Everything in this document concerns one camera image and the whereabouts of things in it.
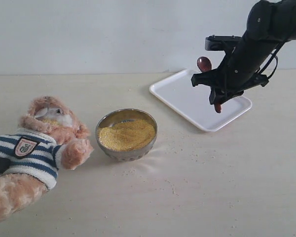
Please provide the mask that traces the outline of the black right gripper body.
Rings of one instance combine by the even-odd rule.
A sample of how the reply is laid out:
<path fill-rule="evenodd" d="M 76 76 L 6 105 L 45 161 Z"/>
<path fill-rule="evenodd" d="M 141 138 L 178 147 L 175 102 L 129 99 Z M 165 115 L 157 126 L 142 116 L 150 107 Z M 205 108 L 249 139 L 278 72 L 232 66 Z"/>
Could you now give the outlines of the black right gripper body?
<path fill-rule="evenodd" d="M 269 56 L 268 47 L 214 47 L 212 50 L 225 52 L 222 62 L 213 70 L 215 83 L 212 95 L 242 95 L 246 89 L 268 83 L 267 76 L 258 72 Z"/>

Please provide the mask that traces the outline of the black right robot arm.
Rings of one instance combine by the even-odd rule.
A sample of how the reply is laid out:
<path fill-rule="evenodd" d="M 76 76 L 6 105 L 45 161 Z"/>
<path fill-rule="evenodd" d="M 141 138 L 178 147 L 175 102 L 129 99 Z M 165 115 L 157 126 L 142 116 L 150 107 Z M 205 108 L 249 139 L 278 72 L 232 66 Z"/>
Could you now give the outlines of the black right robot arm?
<path fill-rule="evenodd" d="M 266 86 L 263 74 L 283 45 L 296 40 L 296 0 L 260 0 L 248 15 L 244 34 L 205 39 L 207 51 L 224 51 L 219 66 L 191 77 L 193 87 L 209 86 L 210 104 L 223 104 L 255 86 Z"/>

